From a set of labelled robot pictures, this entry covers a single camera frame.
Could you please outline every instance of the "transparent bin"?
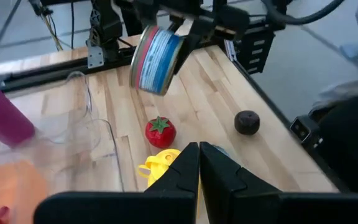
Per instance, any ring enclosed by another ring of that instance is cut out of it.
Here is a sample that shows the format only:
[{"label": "transparent bin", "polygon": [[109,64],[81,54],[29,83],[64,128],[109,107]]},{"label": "transparent bin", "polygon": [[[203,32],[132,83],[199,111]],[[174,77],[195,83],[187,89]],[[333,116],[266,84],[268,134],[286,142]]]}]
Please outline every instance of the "transparent bin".
[{"label": "transparent bin", "polygon": [[89,87],[79,91],[78,105],[65,113],[32,118],[33,139],[9,149],[0,143],[0,208],[8,207],[5,223],[32,223],[36,206],[46,197],[64,191],[122,191],[116,144],[110,124],[98,119]]}]

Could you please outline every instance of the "pink cup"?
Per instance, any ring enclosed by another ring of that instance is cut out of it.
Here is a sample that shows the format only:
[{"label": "pink cup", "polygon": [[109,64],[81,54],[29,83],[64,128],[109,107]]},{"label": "pink cup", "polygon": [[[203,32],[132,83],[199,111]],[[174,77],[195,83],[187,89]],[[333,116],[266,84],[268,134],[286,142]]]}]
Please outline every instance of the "pink cup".
[{"label": "pink cup", "polygon": [[16,147],[35,134],[34,125],[0,91],[0,141]]}]

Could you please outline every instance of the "floor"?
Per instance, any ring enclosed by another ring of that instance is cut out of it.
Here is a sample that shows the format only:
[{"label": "floor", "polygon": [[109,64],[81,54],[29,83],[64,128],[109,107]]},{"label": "floor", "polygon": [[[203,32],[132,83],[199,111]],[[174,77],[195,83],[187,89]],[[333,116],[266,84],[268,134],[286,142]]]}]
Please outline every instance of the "floor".
[{"label": "floor", "polygon": [[[213,0],[204,0],[204,7]],[[331,0],[294,0],[288,13],[304,16],[327,5]],[[264,13],[259,0],[228,0],[250,14]],[[309,112],[319,91],[339,80],[358,77],[358,63],[347,61],[337,48],[358,40],[354,17],[358,0],[346,0],[339,9],[320,21],[304,27],[290,27],[277,36],[263,73],[253,77],[290,120]],[[70,5],[50,7],[57,34],[70,43]],[[89,1],[75,3],[74,47],[85,46],[90,28]],[[168,16],[159,13],[158,24],[169,25]],[[0,62],[56,51],[48,30],[27,0],[0,0]]]}]

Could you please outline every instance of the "dark ball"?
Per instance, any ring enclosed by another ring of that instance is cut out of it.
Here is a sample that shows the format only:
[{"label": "dark ball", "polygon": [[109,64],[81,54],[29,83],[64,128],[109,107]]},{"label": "dark ball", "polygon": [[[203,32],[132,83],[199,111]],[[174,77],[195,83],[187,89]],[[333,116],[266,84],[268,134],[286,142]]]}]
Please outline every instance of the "dark ball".
[{"label": "dark ball", "polygon": [[241,111],[234,118],[234,127],[241,134],[253,135],[259,130],[260,119],[253,111]]}]

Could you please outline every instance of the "wooden table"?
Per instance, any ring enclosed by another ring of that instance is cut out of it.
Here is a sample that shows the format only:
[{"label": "wooden table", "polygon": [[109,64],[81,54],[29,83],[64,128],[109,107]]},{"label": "wooden table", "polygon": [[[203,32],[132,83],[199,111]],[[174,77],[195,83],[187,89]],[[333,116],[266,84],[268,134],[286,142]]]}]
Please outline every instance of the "wooden table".
[{"label": "wooden table", "polygon": [[[136,44],[139,36],[126,40]],[[0,73],[86,55],[86,49],[82,48],[2,63]],[[146,180],[137,174],[137,166],[160,150],[144,138],[145,125],[150,119],[166,116],[177,128],[172,148],[182,150],[189,142],[208,141],[225,148],[231,158],[282,191],[337,192],[217,46],[195,50],[164,97],[131,89],[129,66],[88,75],[87,79],[99,118],[111,124],[117,144],[117,170],[110,170],[117,174],[111,175],[113,191],[146,189]],[[65,113],[83,100],[75,87],[55,84],[12,93],[9,97],[28,117]],[[234,129],[234,116],[242,110],[253,110],[261,118],[259,132],[254,136],[240,135]]]}]

